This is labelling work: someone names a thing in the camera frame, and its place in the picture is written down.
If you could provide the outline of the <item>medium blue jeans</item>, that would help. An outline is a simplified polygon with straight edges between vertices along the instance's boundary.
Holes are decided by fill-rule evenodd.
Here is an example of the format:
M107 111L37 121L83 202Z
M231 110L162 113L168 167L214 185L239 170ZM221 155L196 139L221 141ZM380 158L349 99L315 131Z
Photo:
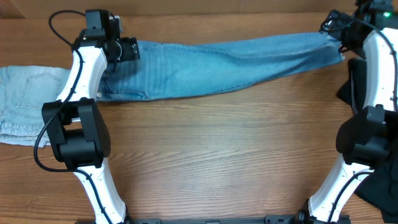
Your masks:
M154 101L241 90L342 62L339 41L317 32L183 45L140 40L140 60L103 75L98 101Z

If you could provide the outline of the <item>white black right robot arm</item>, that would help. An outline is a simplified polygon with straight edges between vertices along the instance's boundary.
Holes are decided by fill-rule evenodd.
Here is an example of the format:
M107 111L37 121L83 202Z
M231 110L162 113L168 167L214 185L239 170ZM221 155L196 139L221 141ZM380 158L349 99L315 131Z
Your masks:
M362 181L397 157L397 11L392 1L356 1L352 15L332 10L321 34L352 51L349 80L353 117L336 136L337 160L318 191L294 216L267 215L265 223L350 223L340 214Z

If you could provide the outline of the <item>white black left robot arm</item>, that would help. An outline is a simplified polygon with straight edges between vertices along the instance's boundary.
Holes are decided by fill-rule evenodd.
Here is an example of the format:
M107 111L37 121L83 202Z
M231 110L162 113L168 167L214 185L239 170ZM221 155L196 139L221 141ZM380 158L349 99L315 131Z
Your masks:
M121 20L104 9L83 13L86 27L69 43L73 63L57 99L44 103L44 126L53 154L83 185L95 213L94 223L130 223L127 206L109 168L111 138L96 103L100 80L108 67L140 58L137 40L122 38Z

